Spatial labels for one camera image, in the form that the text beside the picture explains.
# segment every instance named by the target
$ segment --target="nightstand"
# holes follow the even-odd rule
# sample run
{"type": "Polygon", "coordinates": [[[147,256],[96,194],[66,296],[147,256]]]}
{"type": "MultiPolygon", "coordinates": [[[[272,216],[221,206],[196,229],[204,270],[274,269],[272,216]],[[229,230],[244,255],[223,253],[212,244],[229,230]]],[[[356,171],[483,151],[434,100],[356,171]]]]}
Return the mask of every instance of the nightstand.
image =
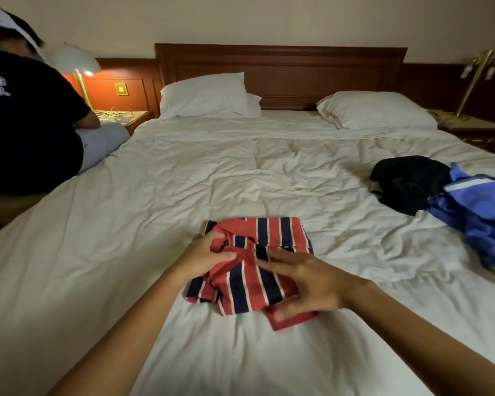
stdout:
{"type": "Polygon", "coordinates": [[[134,133],[136,128],[143,122],[154,118],[152,111],[101,111],[96,110],[95,113],[99,117],[101,123],[106,122],[119,122],[130,133],[134,133]]]}
{"type": "Polygon", "coordinates": [[[438,123],[438,129],[454,134],[463,142],[495,153],[495,123],[467,117],[460,120],[442,110],[429,110],[438,123]]]}

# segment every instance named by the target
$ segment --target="shirt sleeve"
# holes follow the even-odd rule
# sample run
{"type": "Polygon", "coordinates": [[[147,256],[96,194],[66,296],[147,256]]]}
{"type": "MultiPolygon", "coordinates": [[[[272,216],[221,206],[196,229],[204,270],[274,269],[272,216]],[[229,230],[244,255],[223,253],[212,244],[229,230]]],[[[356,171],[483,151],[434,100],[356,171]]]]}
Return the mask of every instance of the shirt sleeve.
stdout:
{"type": "Polygon", "coordinates": [[[70,123],[85,118],[91,109],[72,84],[56,69],[44,63],[42,65],[40,68],[43,72],[40,73],[39,78],[44,78],[41,90],[46,99],[46,106],[58,109],[60,118],[70,123]]]}

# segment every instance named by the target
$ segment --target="lamp shade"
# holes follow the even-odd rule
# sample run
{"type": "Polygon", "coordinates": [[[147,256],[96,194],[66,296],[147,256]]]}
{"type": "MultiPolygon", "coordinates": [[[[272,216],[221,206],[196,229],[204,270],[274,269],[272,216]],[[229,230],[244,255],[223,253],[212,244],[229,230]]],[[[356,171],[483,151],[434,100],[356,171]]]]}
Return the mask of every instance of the lamp shade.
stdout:
{"type": "Polygon", "coordinates": [[[94,72],[101,72],[99,63],[90,53],[67,43],[50,50],[47,53],[47,59],[50,65],[60,73],[91,75],[94,72]]]}

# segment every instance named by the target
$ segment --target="gold switch plate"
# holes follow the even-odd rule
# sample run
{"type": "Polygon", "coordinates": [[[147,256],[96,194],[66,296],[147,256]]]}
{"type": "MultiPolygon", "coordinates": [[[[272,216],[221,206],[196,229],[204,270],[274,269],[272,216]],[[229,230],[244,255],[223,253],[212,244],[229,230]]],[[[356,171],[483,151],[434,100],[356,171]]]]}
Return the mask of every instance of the gold switch plate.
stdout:
{"type": "Polygon", "coordinates": [[[117,95],[128,95],[126,83],[114,83],[117,95]]]}

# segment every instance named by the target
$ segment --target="mattress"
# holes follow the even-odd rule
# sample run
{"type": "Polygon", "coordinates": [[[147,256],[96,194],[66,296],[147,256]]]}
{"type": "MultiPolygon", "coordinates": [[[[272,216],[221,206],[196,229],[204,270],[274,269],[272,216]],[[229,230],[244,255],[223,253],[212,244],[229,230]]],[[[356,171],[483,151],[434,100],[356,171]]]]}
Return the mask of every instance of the mattress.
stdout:
{"type": "MultiPolygon", "coordinates": [[[[495,363],[495,283],[455,230],[380,204],[368,176],[420,154],[495,176],[495,155],[438,130],[336,130],[315,113],[175,118],[0,231],[0,395],[46,392],[181,253],[208,219],[297,216],[317,256],[495,363]]],[[[274,332],[180,294],[132,395],[427,395],[355,314],[274,332]]]]}

